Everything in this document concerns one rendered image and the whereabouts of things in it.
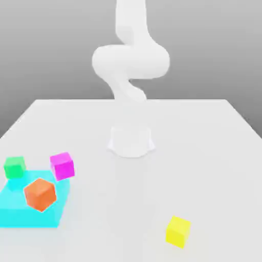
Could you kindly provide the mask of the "small magenta cube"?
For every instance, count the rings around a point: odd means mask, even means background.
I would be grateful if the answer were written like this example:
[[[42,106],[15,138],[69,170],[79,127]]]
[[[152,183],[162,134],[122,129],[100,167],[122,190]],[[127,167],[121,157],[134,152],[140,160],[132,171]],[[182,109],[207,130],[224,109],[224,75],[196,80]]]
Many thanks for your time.
[[[74,162],[68,152],[50,156],[50,165],[57,181],[75,176]]]

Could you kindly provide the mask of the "small yellow cube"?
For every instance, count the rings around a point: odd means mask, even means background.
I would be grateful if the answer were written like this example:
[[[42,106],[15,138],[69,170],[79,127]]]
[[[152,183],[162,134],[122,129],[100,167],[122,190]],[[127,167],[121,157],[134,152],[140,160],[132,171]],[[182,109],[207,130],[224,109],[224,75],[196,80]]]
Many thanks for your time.
[[[166,228],[166,242],[184,248],[190,233],[190,227],[190,221],[173,216]]]

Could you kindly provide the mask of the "small orange cube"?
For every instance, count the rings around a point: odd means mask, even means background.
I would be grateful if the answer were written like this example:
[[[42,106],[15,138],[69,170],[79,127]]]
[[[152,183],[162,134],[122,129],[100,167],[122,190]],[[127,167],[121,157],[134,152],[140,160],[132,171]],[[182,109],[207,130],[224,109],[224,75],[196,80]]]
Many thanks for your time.
[[[44,212],[57,200],[54,184],[42,178],[26,186],[24,194],[27,205],[39,212]]]

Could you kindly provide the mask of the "small green cube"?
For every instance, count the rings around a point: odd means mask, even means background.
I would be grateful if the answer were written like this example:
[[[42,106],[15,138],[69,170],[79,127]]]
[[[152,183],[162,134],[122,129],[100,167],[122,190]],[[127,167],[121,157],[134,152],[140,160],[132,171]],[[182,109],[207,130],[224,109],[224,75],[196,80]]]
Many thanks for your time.
[[[4,163],[4,170],[8,180],[22,178],[26,170],[23,156],[7,157]]]

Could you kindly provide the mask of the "large cyan box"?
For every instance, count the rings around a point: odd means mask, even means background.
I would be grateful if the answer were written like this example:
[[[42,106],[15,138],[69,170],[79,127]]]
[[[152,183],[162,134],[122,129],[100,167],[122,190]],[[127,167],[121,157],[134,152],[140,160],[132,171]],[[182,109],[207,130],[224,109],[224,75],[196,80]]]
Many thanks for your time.
[[[24,188],[37,179],[55,186],[57,201],[40,212],[27,205]],[[27,170],[20,179],[8,180],[0,191],[0,228],[57,228],[63,214],[70,181],[57,181],[50,170]]]

